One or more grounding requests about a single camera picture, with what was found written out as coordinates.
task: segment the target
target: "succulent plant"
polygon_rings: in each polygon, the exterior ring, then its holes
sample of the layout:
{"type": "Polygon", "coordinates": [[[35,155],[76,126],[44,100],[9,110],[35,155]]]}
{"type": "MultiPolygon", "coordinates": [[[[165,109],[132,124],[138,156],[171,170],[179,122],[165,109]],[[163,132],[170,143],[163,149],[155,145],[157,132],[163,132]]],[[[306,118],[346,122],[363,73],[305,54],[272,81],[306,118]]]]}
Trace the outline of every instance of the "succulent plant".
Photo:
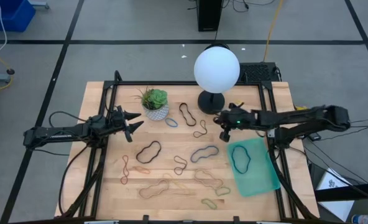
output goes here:
{"type": "Polygon", "coordinates": [[[141,91],[141,96],[136,96],[141,99],[142,105],[148,110],[157,110],[167,104],[167,92],[163,90],[148,89],[141,91]]]}

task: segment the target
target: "bottle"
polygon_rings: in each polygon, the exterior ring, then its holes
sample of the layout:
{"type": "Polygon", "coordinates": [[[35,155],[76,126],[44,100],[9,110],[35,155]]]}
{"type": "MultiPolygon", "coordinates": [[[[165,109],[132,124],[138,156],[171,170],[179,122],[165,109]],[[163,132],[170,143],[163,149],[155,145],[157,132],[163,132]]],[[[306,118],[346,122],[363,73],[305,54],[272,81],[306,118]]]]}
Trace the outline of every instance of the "bottle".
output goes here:
{"type": "Polygon", "coordinates": [[[358,224],[368,224],[368,215],[353,215],[351,222],[358,224]]]}

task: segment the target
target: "yellow cable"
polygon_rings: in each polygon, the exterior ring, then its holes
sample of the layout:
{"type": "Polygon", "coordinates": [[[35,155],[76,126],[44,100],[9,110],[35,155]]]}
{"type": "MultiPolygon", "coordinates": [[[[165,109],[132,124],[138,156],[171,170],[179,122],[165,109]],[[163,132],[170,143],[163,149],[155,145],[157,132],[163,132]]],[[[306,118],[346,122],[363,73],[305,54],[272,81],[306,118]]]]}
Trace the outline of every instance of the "yellow cable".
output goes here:
{"type": "MultiPolygon", "coordinates": [[[[1,58],[0,58],[0,62],[8,69],[8,70],[10,70],[10,66],[9,66],[9,64],[7,64],[4,60],[2,60],[1,58]]],[[[7,88],[7,87],[9,87],[11,84],[12,84],[12,81],[13,81],[13,79],[14,79],[14,77],[11,75],[11,78],[10,78],[10,81],[9,81],[9,83],[7,84],[7,85],[5,85],[5,86],[2,86],[2,87],[0,87],[0,91],[1,90],[4,90],[5,88],[7,88]]]]}
{"type": "Polygon", "coordinates": [[[278,14],[279,14],[279,10],[281,10],[282,2],[283,2],[283,0],[279,0],[278,8],[277,8],[277,10],[275,11],[274,19],[273,19],[273,21],[272,21],[272,23],[271,23],[271,26],[270,26],[269,36],[267,37],[267,43],[266,43],[266,45],[265,45],[265,51],[264,51],[264,58],[263,58],[263,62],[265,62],[265,59],[267,58],[267,54],[268,54],[268,52],[269,52],[270,36],[271,36],[272,30],[274,29],[275,22],[277,21],[278,14]]]}

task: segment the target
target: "potted plant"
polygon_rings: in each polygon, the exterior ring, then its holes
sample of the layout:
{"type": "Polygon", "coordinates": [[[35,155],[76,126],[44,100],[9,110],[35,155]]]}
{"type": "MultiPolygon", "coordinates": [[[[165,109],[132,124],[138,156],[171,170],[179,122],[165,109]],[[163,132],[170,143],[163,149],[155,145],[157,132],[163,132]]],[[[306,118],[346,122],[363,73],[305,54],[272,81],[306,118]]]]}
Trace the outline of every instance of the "potted plant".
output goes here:
{"type": "Polygon", "coordinates": [[[148,89],[141,91],[141,106],[145,115],[152,121],[160,121],[169,114],[169,105],[167,104],[167,92],[163,90],[148,89]]]}

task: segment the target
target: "green plastic tray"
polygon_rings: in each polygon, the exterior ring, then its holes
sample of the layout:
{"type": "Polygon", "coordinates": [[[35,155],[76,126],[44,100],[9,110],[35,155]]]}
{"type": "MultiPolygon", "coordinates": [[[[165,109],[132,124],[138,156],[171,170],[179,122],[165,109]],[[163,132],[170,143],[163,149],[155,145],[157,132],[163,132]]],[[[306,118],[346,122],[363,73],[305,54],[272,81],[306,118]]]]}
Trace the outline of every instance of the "green plastic tray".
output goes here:
{"type": "Polygon", "coordinates": [[[253,196],[280,188],[280,182],[272,166],[270,157],[267,154],[267,148],[265,147],[263,138],[231,143],[228,145],[227,153],[236,185],[239,193],[243,197],[253,196]],[[238,146],[246,148],[251,158],[247,172],[245,171],[249,159],[245,150],[238,146]],[[232,157],[235,160],[235,165],[239,172],[234,167],[232,157]]]}

